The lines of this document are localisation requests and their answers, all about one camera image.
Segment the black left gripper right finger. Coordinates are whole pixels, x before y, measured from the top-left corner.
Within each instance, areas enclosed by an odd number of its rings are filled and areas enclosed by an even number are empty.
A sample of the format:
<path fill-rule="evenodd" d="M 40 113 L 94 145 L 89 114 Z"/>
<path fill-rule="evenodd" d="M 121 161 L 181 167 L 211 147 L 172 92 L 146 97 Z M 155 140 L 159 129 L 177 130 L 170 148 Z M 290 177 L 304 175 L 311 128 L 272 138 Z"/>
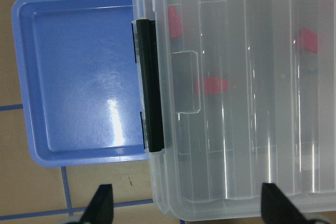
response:
<path fill-rule="evenodd" d="M 261 218 L 264 223 L 312 223 L 274 183 L 262 184 Z"/>

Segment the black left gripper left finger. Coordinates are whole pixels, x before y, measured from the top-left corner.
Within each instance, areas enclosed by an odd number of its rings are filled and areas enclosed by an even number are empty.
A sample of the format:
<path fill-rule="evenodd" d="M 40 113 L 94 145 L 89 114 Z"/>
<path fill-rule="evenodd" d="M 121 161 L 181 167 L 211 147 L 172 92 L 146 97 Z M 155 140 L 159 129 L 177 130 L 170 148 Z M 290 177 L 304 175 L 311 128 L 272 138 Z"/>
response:
<path fill-rule="evenodd" d="M 100 185 L 80 218 L 80 223 L 111 224 L 113 217 L 114 202 L 112 185 Z"/>

